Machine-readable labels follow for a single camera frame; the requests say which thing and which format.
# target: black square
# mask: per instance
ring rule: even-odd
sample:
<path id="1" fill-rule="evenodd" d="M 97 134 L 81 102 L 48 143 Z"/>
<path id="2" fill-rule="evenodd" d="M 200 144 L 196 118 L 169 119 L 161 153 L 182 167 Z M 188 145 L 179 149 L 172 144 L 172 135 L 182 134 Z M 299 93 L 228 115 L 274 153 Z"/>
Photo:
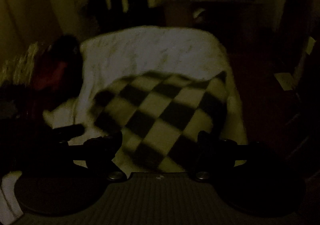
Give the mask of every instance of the black square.
<path id="1" fill-rule="evenodd" d="M 186 105 L 170 102 L 159 118 L 183 131 L 194 113 L 195 110 Z"/>
<path id="2" fill-rule="evenodd" d="M 196 88 L 196 89 L 204 89 L 205 90 L 208 87 L 209 83 L 210 83 L 210 80 L 203 81 L 203 82 L 194 81 L 187 86 L 192 87 L 192 88 Z"/>
<path id="3" fill-rule="evenodd" d="M 106 112 L 102 112 L 98 116 L 94 125 L 108 134 L 114 134 L 121 130 L 121 126 Z"/>
<path id="4" fill-rule="evenodd" d="M 144 99 L 148 96 L 148 93 L 139 90 L 136 87 L 127 85 L 120 93 L 119 96 L 131 102 L 134 106 L 140 106 Z"/>
<path id="5" fill-rule="evenodd" d="M 197 143 L 181 135 L 170 149 L 168 156 L 186 171 L 189 171 L 196 161 L 197 154 Z"/>
<path id="6" fill-rule="evenodd" d="M 145 138 L 155 121 L 154 118 L 136 111 L 125 126 L 139 137 Z"/>
<path id="7" fill-rule="evenodd" d="M 115 95 L 112 92 L 104 90 L 104 91 L 98 92 L 94 97 L 94 100 L 96 104 L 102 107 L 105 107 L 114 97 Z"/>
<path id="8" fill-rule="evenodd" d="M 160 80 L 165 80 L 168 78 L 169 75 L 164 74 L 164 73 L 160 73 L 160 72 L 151 71 L 151 72 L 145 72 L 143 74 L 143 76 L 151 77 L 151 78 L 155 78 L 155 79 L 160 79 Z"/>
<path id="9" fill-rule="evenodd" d="M 227 73 L 222 71 L 221 73 L 217 74 L 215 78 L 220 79 L 223 83 L 226 83 Z"/>
<path id="10" fill-rule="evenodd" d="M 134 164 L 156 171 L 165 156 L 142 142 L 131 157 Z"/>
<path id="11" fill-rule="evenodd" d="M 199 103 L 199 108 L 207 113 L 213 120 L 213 122 L 220 122 L 220 119 L 224 117 L 225 104 L 219 99 L 205 92 L 202 100 Z"/>
<path id="12" fill-rule="evenodd" d="M 178 95 L 178 93 L 181 91 L 181 89 L 182 89 L 181 87 L 177 87 L 172 84 L 160 83 L 156 87 L 154 87 L 152 91 L 165 95 L 171 99 L 174 99 Z"/>

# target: white cloth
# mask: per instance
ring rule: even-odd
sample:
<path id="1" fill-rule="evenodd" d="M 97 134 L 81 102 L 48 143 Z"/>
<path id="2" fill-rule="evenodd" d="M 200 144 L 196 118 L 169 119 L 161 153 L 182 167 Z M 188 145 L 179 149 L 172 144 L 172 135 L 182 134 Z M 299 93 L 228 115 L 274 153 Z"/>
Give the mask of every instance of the white cloth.
<path id="1" fill-rule="evenodd" d="M 3 225 L 11 224 L 23 215 L 14 196 L 14 185 L 20 176 L 21 172 L 17 171 L 11 172 L 2 178 L 0 190 L 0 222 Z"/>
<path id="2" fill-rule="evenodd" d="M 238 144 L 246 144 L 246 135 L 241 117 L 241 101 L 236 90 L 227 55 L 223 46 L 211 34 L 193 29 L 137 27 L 111 34 L 104 34 L 81 44 L 84 57 L 84 83 L 77 100 L 69 100 L 52 113 L 44 112 L 44 118 L 53 128 L 82 123 L 86 132 L 69 141 L 69 145 L 81 145 L 87 139 L 103 136 L 103 132 L 93 125 L 88 111 L 94 96 L 115 79 L 127 75 L 155 70 L 179 73 L 199 80 L 209 80 L 221 71 L 227 72 L 227 120 L 222 136 Z M 144 171 L 134 166 L 121 153 L 113 160 L 127 175 Z M 13 195 L 16 179 L 7 184 L 6 191 Z M 0 196 L 0 221 L 10 224 L 22 215 L 20 208 L 15 215 L 3 204 Z M 18 206 L 16 199 L 11 206 Z"/>

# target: white square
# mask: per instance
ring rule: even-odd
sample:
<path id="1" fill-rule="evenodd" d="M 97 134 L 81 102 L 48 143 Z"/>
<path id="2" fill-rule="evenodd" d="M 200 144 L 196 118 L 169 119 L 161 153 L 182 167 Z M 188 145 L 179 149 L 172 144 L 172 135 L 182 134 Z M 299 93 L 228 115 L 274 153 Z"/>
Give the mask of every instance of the white square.
<path id="1" fill-rule="evenodd" d="M 111 91 L 114 94 L 119 94 L 124 89 L 124 87 L 127 86 L 127 84 L 127 81 L 121 79 L 115 80 L 107 87 L 107 90 Z"/>
<path id="2" fill-rule="evenodd" d="M 158 93 L 150 92 L 150 94 L 139 106 L 139 110 L 154 118 L 158 118 L 171 101 L 172 100 L 170 98 L 162 96 Z"/>
<path id="3" fill-rule="evenodd" d="M 158 119 L 143 142 L 162 154 L 167 155 L 180 135 L 180 130 Z"/>
<path id="4" fill-rule="evenodd" d="M 222 103 L 225 103 L 227 101 L 228 92 L 226 86 L 219 78 L 213 78 L 210 81 L 206 92 L 219 99 Z"/>
<path id="5" fill-rule="evenodd" d="M 210 133 L 212 127 L 213 124 L 210 116 L 201 109 L 197 109 L 182 134 L 192 141 L 197 142 L 198 133 L 200 131 L 206 131 Z"/>
<path id="6" fill-rule="evenodd" d="M 174 162 L 170 157 L 165 157 L 158 168 L 163 172 L 185 172 L 185 170 Z"/>
<path id="7" fill-rule="evenodd" d="M 191 80 L 185 80 L 185 79 L 181 78 L 179 75 L 172 75 L 167 80 L 165 80 L 163 83 L 164 84 L 172 84 L 177 87 L 184 87 L 184 86 L 190 84 L 191 82 L 192 82 Z"/>
<path id="8" fill-rule="evenodd" d="M 138 135 L 131 132 L 131 130 L 128 128 L 123 128 L 121 132 L 122 145 L 124 146 L 124 148 L 130 151 L 135 151 L 138 145 L 142 142 L 142 139 Z"/>
<path id="9" fill-rule="evenodd" d="M 205 90 L 202 89 L 184 87 L 174 98 L 174 101 L 195 109 L 199 106 L 204 92 Z"/>
<path id="10" fill-rule="evenodd" d="M 149 92 L 151 91 L 155 86 L 157 86 L 161 80 L 159 79 L 154 79 L 148 76 L 139 76 L 135 78 L 130 85 L 142 90 Z"/>
<path id="11" fill-rule="evenodd" d="M 105 112 L 109 113 L 120 126 L 126 125 L 136 110 L 136 106 L 117 96 L 105 107 Z"/>

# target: metal screw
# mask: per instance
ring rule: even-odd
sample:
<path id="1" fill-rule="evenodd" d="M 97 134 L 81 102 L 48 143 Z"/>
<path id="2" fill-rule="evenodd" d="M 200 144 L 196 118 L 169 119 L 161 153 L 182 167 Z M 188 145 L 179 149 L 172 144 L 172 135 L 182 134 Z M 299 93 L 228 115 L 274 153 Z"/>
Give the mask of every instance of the metal screw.
<path id="1" fill-rule="evenodd" d="M 123 173 L 121 172 L 111 172 L 108 177 L 111 179 L 111 180 L 119 180 L 123 177 Z"/>
<path id="2" fill-rule="evenodd" d="M 208 172 L 197 172 L 196 177 L 200 180 L 207 180 L 210 177 L 210 174 Z"/>

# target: wooden furniture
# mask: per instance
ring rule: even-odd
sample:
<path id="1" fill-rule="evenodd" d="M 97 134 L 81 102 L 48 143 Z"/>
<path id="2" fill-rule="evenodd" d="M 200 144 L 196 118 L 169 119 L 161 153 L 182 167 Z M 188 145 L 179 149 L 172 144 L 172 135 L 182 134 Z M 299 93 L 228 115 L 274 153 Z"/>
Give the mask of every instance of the wooden furniture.
<path id="1" fill-rule="evenodd" d="M 311 33 L 320 40 L 320 24 Z M 299 212 L 315 224 L 320 223 L 320 43 L 306 55 L 304 73 L 297 87 L 301 99 L 297 121 L 303 123 L 303 141 L 288 158 L 291 166 L 306 179 L 307 194 Z"/>
<path id="2" fill-rule="evenodd" d="M 256 45 L 261 6 L 255 0 L 163 0 L 166 26 L 211 32 L 230 52 Z"/>

